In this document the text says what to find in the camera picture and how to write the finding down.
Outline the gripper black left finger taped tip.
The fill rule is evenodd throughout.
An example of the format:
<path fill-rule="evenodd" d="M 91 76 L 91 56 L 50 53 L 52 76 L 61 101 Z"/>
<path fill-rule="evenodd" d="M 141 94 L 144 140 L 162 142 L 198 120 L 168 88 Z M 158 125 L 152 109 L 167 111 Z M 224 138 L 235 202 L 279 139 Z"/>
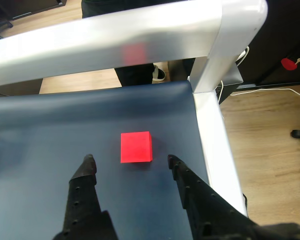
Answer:
<path fill-rule="evenodd" d="M 69 181 L 63 228 L 55 240 L 117 240 L 109 213 L 102 211 L 95 185 L 97 166 L 87 154 Z"/>

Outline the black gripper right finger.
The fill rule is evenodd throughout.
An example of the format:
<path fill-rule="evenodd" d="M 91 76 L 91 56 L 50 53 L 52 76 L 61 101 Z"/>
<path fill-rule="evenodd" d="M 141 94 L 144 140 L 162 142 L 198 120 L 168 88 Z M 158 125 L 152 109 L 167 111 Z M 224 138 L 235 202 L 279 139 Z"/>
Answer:
<path fill-rule="evenodd" d="M 195 240 L 300 240 L 300 225 L 260 226 L 216 193 L 181 159 L 168 155 L 183 209 Z"/>

